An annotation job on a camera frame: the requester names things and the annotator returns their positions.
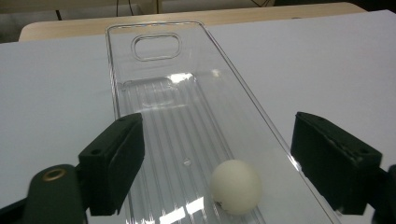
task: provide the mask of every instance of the cable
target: cable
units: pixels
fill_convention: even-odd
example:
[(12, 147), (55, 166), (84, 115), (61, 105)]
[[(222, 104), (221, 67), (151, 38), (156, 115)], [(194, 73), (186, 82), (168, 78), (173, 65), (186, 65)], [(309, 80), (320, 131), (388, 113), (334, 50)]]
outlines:
[(132, 14), (132, 16), (133, 16), (133, 15), (134, 15), (134, 12), (132, 11), (131, 0), (128, 0), (128, 3), (129, 3), (129, 9), (131, 9), (131, 14)]
[(116, 17), (119, 16), (119, 2), (120, 2), (120, 0), (117, 0)]

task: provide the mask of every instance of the ping pong ball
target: ping pong ball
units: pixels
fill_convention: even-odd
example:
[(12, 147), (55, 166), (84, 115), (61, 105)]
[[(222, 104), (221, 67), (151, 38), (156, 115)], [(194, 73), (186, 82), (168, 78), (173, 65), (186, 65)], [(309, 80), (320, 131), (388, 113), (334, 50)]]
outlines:
[(231, 215), (244, 215), (262, 197), (262, 181), (254, 168), (237, 160), (225, 161), (212, 174), (210, 191), (214, 202)]

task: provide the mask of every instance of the transparent plastic container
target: transparent plastic container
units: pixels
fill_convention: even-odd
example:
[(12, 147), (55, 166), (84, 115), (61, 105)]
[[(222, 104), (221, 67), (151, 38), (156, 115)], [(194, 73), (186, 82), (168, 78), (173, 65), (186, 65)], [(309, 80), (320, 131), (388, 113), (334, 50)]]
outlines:
[(212, 172), (223, 161), (245, 161), (265, 192), (282, 181), (278, 166), (298, 171), (206, 28), (198, 21), (114, 25), (106, 38), (116, 117), (139, 112), (144, 120), (146, 158), (126, 200), (128, 222), (265, 223), (276, 199), (264, 193), (250, 213), (228, 215), (211, 199)]

